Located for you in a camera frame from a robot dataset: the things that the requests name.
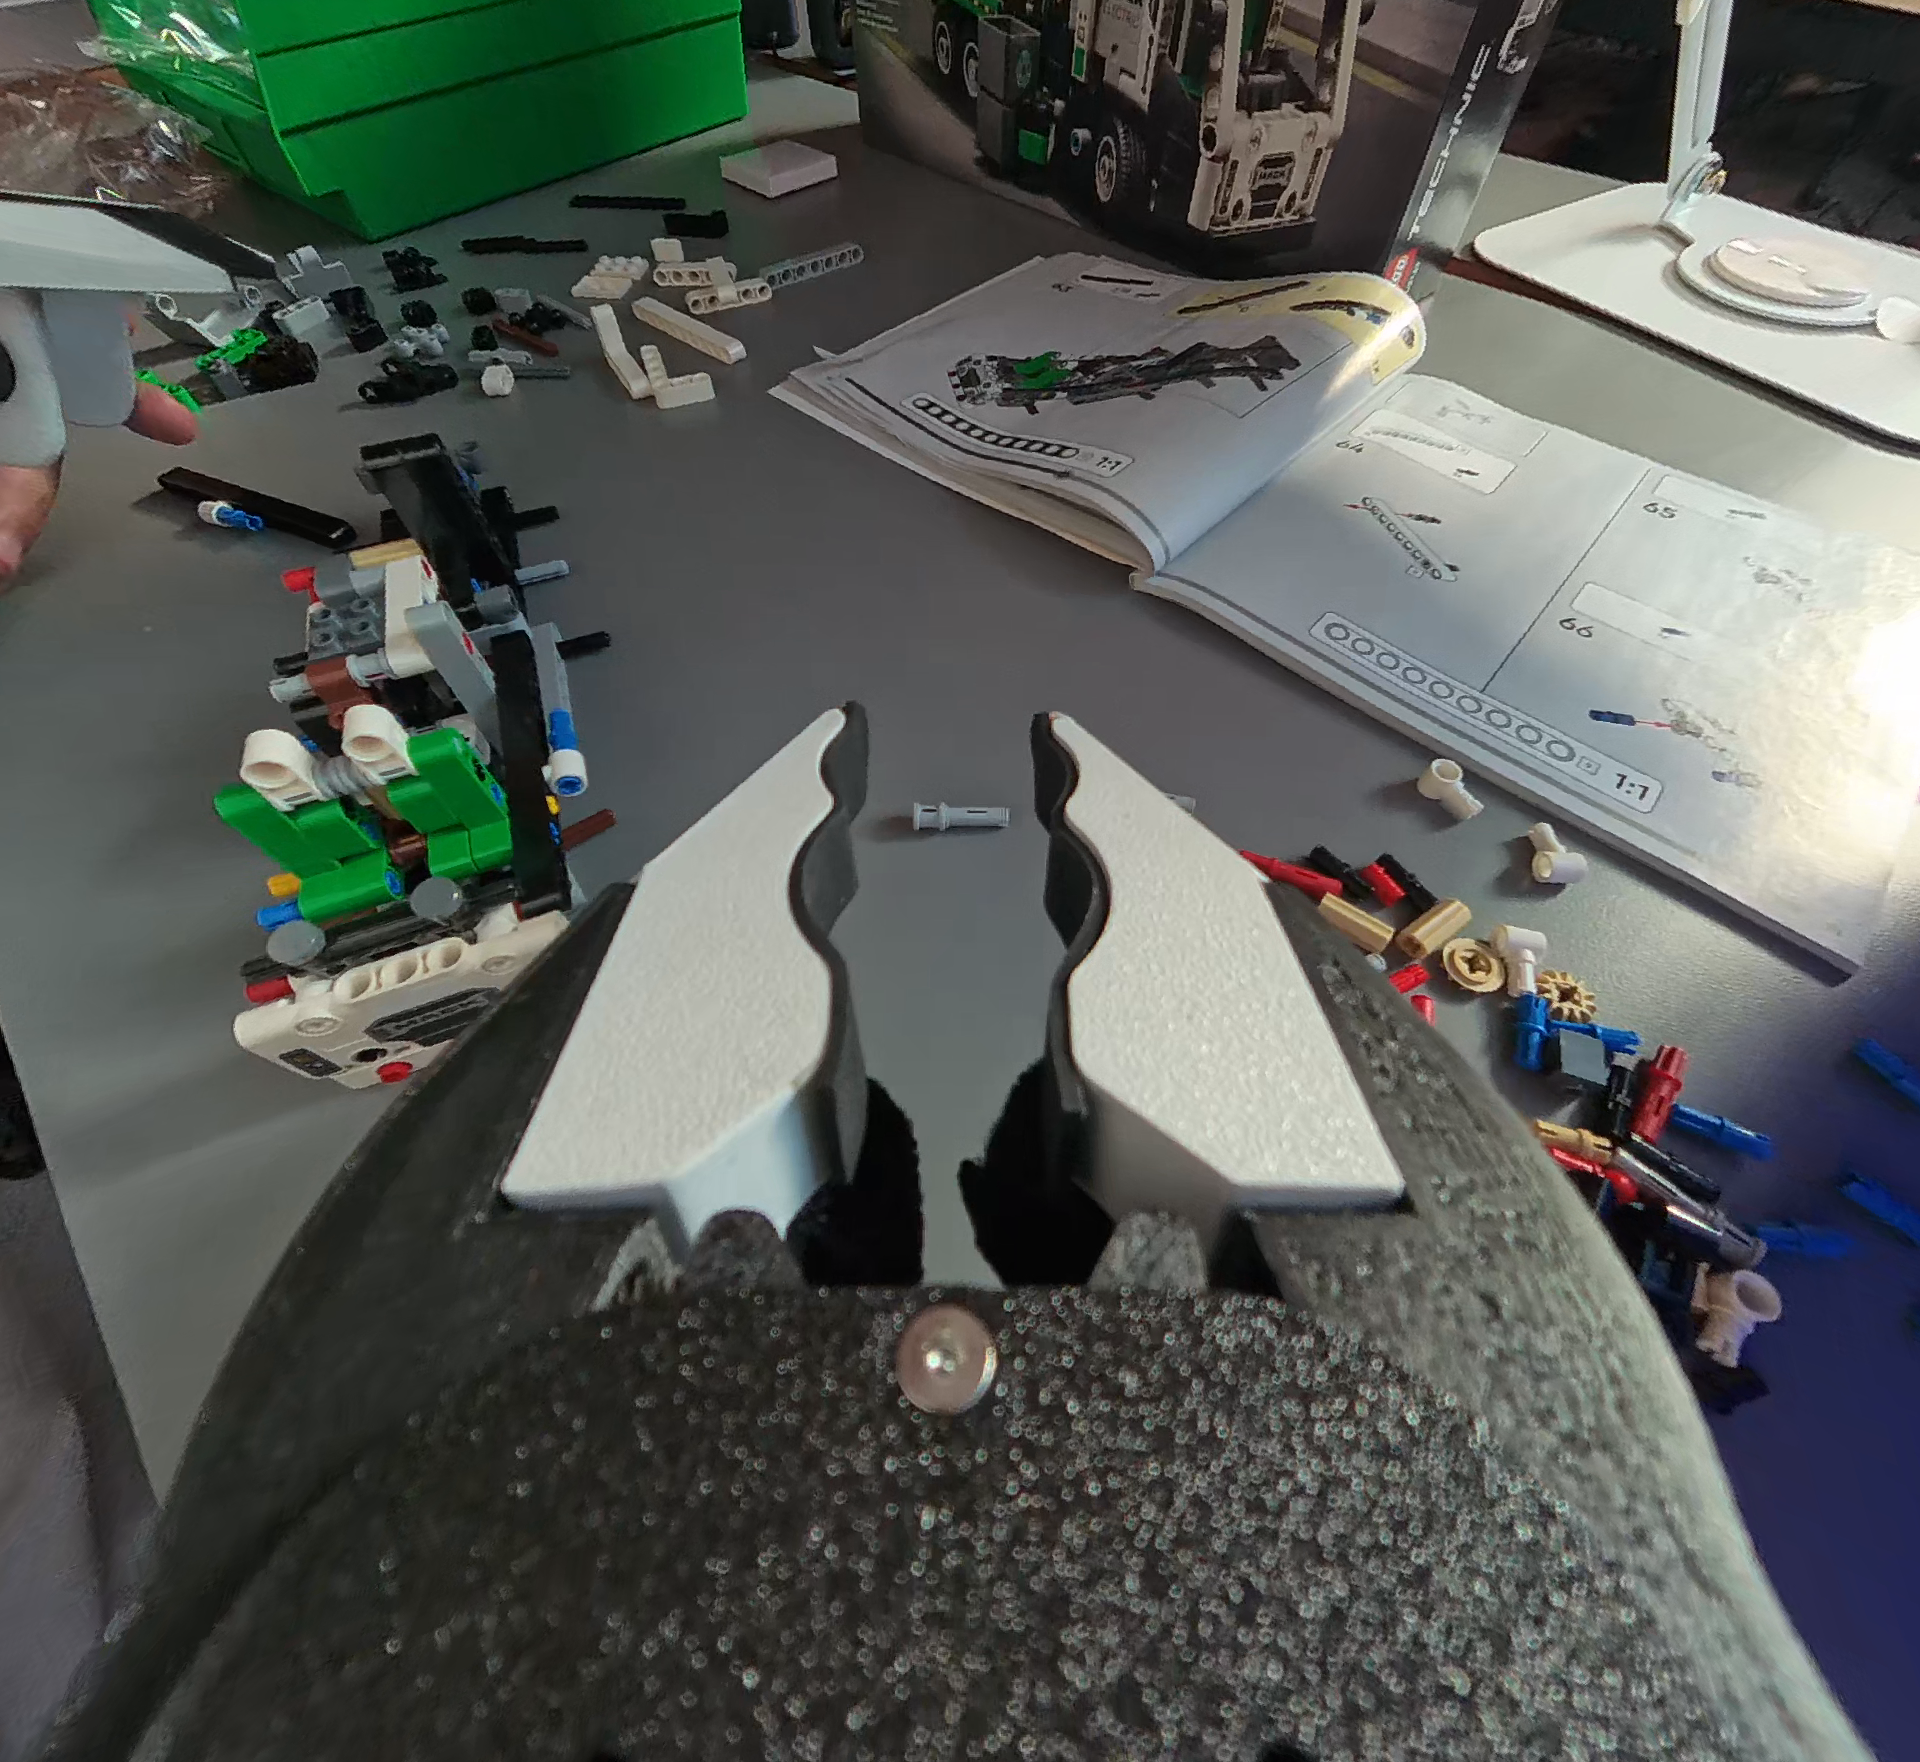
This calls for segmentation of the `person's left hand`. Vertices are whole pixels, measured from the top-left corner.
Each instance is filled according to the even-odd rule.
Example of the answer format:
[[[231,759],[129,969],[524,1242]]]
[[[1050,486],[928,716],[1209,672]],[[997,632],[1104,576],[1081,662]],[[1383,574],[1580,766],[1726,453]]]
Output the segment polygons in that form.
[[[194,411],[156,384],[134,384],[126,430],[156,444],[189,444],[198,437]],[[61,483],[61,458],[38,467],[1,467],[1,592],[11,592],[29,551],[52,518]]]

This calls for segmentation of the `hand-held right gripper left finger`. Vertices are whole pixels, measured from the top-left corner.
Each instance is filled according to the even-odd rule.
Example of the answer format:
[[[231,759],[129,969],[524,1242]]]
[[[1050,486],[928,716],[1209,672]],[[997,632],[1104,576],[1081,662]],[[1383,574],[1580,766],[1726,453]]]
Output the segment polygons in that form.
[[[523,1210],[725,1214],[786,1231],[855,1166],[867,1076],[832,929],[855,892],[867,718],[816,716],[646,862],[507,1164]]]

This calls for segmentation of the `partly built lego truck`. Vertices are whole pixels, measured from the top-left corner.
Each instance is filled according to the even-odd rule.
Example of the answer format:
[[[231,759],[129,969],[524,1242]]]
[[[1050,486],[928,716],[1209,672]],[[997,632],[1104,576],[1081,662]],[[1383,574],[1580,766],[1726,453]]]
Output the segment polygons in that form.
[[[393,1089],[437,1061],[565,931],[586,794],[568,667],[610,644],[537,620],[519,537],[554,518],[479,477],[470,444],[363,444],[379,541],[287,572],[301,646],[284,720],[243,741],[212,808],[271,859],[233,1041],[305,1082]]]

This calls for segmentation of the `lego instruction booklet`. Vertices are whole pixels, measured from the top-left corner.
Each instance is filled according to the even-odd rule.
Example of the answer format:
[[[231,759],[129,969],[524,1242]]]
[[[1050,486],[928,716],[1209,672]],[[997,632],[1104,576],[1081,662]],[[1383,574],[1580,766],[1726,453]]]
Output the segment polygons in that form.
[[[1856,969],[1916,806],[1916,556],[1422,376],[1376,275],[1032,260],[777,397]]]

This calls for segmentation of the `long black lego beam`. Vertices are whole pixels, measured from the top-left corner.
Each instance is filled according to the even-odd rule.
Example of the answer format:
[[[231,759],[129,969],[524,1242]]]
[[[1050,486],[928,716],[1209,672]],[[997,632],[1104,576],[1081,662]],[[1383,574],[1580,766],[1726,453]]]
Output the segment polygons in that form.
[[[189,467],[171,467],[156,476],[156,488],[163,490],[166,495],[187,502],[194,511],[194,502],[201,499],[224,499],[231,500],[242,509],[252,511],[266,523],[264,530],[277,532],[321,548],[345,551],[359,546],[359,535],[350,521],[329,514],[322,509],[308,509],[287,499],[263,493],[256,488],[243,488],[235,483],[226,483],[219,477],[191,470]]]

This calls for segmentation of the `white paper sheet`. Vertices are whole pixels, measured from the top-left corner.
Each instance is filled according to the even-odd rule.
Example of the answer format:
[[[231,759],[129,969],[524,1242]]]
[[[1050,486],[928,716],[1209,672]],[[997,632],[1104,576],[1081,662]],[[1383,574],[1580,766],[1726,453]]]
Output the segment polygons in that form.
[[[842,77],[820,77],[765,52],[746,54],[747,110],[742,119],[751,142],[809,140],[812,131],[860,124],[855,86]]]

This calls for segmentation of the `white stand with round base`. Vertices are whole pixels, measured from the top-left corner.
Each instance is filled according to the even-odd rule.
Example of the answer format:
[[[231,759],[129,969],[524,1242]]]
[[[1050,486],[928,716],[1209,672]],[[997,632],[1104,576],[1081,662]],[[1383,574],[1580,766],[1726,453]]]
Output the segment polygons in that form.
[[[1735,0],[1679,0],[1659,184],[1482,228],[1476,260],[1787,402],[1917,451],[1917,260],[1724,191],[1714,144]]]

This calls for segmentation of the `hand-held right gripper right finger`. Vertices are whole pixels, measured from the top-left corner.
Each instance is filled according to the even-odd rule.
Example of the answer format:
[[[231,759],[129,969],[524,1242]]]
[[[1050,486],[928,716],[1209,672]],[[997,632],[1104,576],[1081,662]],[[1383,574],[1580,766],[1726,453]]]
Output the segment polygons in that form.
[[[1030,723],[1041,910],[1041,1168],[1108,1219],[1213,1252],[1239,1215],[1382,1214],[1404,1177],[1267,885],[1058,711]]]

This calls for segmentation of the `white square tile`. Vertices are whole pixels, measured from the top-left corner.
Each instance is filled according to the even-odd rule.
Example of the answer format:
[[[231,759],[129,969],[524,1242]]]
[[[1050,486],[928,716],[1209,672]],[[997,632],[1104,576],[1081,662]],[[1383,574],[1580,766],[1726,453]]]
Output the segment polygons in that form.
[[[719,154],[718,172],[740,191],[786,198],[832,182],[839,163],[832,152],[804,142],[777,140]]]

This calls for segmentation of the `pile of small coloured pins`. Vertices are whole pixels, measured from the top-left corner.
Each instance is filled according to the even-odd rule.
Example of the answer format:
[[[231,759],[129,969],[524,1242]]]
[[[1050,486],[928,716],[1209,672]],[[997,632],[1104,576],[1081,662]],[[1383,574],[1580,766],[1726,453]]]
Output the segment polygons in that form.
[[[1498,1071],[1707,1380],[1916,1387],[1916,845],[1865,961],[1801,955],[1487,799],[1317,783],[1225,838]]]

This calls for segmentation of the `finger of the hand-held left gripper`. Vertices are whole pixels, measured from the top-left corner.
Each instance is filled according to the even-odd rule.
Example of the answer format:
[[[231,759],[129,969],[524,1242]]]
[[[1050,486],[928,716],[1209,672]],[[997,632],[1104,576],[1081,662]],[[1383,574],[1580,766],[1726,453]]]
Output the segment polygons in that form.
[[[1,286],[8,289],[221,293],[275,277],[271,254],[166,209],[1,198]]]

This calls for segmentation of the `pile of assorted lego pieces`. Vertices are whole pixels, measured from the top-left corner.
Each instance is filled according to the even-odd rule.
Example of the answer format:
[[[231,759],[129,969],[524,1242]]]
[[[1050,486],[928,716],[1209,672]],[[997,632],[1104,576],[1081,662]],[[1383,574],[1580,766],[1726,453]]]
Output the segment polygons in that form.
[[[653,333],[681,340],[712,362],[740,362],[742,344],[712,319],[763,307],[797,286],[853,268],[865,254],[858,242],[846,240],[740,274],[721,256],[693,260],[698,232],[690,216],[661,198],[653,207],[663,210],[667,232],[651,242],[646,254],[596,256],[568,302],[507,286],[468,286],[459,295],[472,319],[466,337],[456,337],[433,302],[421,297],[442,284],[442,274],[437,260],[412,244],[382,254],[403,297],[391,328],[366,289],[347,281],[343,263],[300,247],[282,263],[282,298],[242,286],[238,309],[203,318],[180,312],[170,297],[148,302],[147,319],[173,337],[178,353],[189,354],[189,370],[171,379],[140,367],[134,376],[180,405],[203,409],[315,384],[322,356],[349,351],[372,358],[356,390],[363,405],[407,405],[452,391],[465,379],[489,397],[507,397],[524,379],[568,377],[554,333],[581,330],[598,340],[630,397],[690,405],[712,397],[709,377],[672,372],[651,344],[630,354],[616,314],[619,302]]]

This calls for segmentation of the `lego set box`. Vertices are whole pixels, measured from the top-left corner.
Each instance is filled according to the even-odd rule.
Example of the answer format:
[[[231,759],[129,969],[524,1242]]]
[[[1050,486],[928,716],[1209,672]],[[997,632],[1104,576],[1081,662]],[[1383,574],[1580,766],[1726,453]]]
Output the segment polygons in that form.
[[[877,147],[1202,275],[1424,293],[1561,0],[851,0]]]

